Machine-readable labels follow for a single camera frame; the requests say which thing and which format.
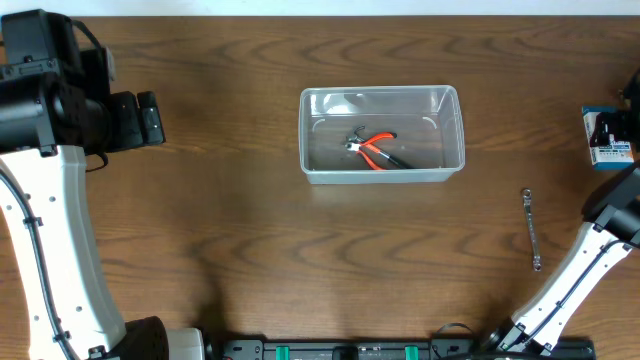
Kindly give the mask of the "blue white screwdriver box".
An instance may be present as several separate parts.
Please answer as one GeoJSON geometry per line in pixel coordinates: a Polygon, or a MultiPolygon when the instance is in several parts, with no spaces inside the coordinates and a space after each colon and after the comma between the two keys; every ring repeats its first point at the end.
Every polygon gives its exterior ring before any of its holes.
{"type": "Polygon", "coordinates": [[[582,116],[592,167],[621,170],[634,162],[632,144],[615,132],[623,112],[610,106],[583,106],[582,116]]]}

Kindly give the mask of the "silver ratchet wrench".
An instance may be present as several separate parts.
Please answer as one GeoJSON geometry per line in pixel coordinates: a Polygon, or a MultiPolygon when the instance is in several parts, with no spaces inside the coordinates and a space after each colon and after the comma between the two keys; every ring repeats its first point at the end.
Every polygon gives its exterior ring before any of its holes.
{"type": "Polygon", "coordinates": [[[541,254],[539,250],[539,244],[537,235],[534,228],[533,213],[532,213],[532,191],[529,188],[524,188],[521,191],[523,200],[524,216],[527,225],[527,230],[532,246],[532,268],[534,271],[539,272],[542,268],[541,254]]]}

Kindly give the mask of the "small claw hammer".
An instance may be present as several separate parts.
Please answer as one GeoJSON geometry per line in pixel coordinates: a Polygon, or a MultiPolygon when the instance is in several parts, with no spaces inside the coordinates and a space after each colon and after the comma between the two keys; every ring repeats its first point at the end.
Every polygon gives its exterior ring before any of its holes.
{"type": "Polygon", "coordinates": [[[345,148],[347,151],[358,154],[372,169],[376,171],[384,171],[384,168],[379,166],[366,152],[368,149],[370,152],[384,158],[388,163],[392,164],[398,169],[408,170],[412,169],[412,166],[407,162],[401,160],[397,156],[391,155],[385,150],[376,145],[380,140],[395,139],[397,134],[395,132],[380,132],[367,139],[360,135],[360,132],[366,128],[365,125],[360,125],[353,129],[351,135],[346,136],[345,148]]]}

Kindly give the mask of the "red handled pliers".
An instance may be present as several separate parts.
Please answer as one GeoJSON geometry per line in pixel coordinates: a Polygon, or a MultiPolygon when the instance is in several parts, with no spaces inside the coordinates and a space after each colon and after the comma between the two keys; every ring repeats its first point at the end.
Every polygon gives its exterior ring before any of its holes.
{"type": "Polygon", "coordinates": [[[389,163],[395,165],[396,167],[399,167],[398,162],[391,154],[387,153],[376,145],[376,143],[380,140],[395,139],[396,137],[397,134],[393,132],[382,132],[372,136],[367,140],[363,140],[358,135],[354,135],[347,139],[345,148],[347,151],[355,152],[360,155],[372,170],[383,171],[384,168],[374,162],[368,155],[366,150],[369,150],[370,152],[383,157],[389,163]]]}

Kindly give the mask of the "clear plastic storage container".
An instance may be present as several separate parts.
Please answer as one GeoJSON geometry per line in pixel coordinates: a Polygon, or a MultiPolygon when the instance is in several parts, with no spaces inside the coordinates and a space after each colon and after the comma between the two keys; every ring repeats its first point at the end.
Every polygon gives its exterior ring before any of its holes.
{"type": "Polygon", "coordinates": [[[444,182],[466,163],[450,85],[307,88],[300,166],[316,185],[444,182]]]}

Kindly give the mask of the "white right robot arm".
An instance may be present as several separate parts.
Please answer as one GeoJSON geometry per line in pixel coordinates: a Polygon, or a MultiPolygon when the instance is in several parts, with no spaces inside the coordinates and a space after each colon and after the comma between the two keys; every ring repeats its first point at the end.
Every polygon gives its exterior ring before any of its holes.
{"type": "Polygon", "coordinates": [[[617,174],[582,207],[582,225],[567,256],[536,295],[493,332],[484,349],[551,356],[568,320],[618,262],[639,249],[639,74],[619,91],[621,108],[584,106],[592,166],[617,174]]]}

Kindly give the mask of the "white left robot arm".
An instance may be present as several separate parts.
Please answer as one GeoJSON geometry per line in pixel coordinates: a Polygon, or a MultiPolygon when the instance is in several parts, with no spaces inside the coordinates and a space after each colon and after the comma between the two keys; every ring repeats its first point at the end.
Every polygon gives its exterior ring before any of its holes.
{"type": "Polygon", "coordinates": [[[1,211],[29,315],[33,359],[202,359],[196,328],[125,321],[107,288],[86,197],[87,160],[165,141],[151,92],[115,93],[108,48],[44,10],[1,19],[1,211]]]}

